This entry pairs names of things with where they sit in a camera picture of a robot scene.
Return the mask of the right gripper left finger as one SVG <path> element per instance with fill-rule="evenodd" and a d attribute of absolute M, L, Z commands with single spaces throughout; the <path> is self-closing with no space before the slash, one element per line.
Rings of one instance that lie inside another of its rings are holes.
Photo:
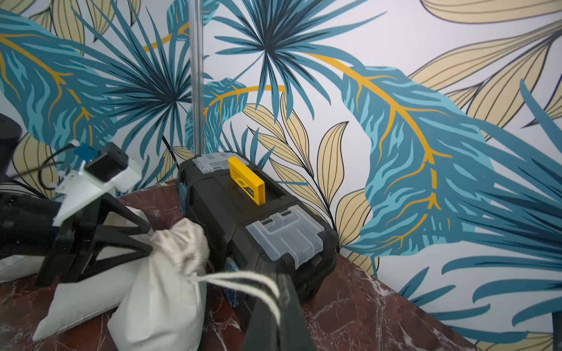
<path fill-rule="evenodd" d="M 254 280 L 243 288 L 246 295 L 251 296 L 255 303 L 241 350 L 279 350 L 280 284 L 276 273 L 265 275 L 270 282 Z"/>

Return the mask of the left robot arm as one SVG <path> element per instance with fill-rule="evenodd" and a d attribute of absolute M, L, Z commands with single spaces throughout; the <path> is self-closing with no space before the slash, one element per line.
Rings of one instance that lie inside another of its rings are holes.
<path fill-rule="evenodd" d="M 38 286 L 81 282 L 121 264 L 147 257 L 152 247 L 135 238 L 150 224 L 111 195 L 140 180 L 138 164 L 114 143 L 101 150 L 71 141 L 61 149 L 82 160 L 55 192 L 62 202 L 1 193 L 1 257 L 40 256 Z"/>

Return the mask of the cream cloth bag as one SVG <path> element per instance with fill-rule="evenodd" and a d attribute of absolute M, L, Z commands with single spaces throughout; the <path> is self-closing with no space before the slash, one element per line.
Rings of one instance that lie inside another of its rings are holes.
<path fill-rule="evenodd" d="M 118 230 L 136 227 L 130 220 L 114 212 L 109 213 L 104 225 L 117 226 Z M 108 247 L 101 251 L 98 260 L 129 252 L 131 250 Z M 24 255 L 1 259 L 1 283 L 38 273 L 43 260 L 43 257 Z M 118 307 L 130 291 L 144 261 L 147 261 L 147 257 L 122 264 L 82 282 L 58 284 L 48 314 L 39 322 L 32 340 L 36 342 L 57 335 Z"/>
<path fill-rule="evenodd" d="M 205 272 L 210 250 L 202 226 L 183 218 L 150 241 L 152 253 L 108 322 L 119 350 L 197 350 L 207 284 L 256 297 L 280 324 L 273 279 L 251 271 Z"/>

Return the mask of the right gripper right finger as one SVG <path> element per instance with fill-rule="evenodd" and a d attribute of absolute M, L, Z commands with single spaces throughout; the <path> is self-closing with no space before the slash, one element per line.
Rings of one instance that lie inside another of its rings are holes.
<path fill-rule="evenodd" d="M 280 275 L 280 349 L 316 351 L 292 279 Z"/>

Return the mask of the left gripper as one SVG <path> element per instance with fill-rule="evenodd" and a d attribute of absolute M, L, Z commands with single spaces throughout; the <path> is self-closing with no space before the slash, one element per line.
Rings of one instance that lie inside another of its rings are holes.
<path fill-rule="evenodd" d="M 106 225 L 105 221 L 111 213 L 131 222 L 133 226 Z M 125 247 L 114 244 L 93 251 L 93 239 L 132 238 L 133 235 L 147 234 L 151 229 L 146 219 L 134 214 L 112 195 L 104 194 L 89 205 L 89 224 L 76 219 L 61 226 L 42 262 L 35 285 L 48 287 L 57 279 L 62 283 L 80 282 L 122 264 L 148 257 L 152 253 L 149 244 L 140 242 Z M 127 252 L 99 259 L 104 249 Z"/>

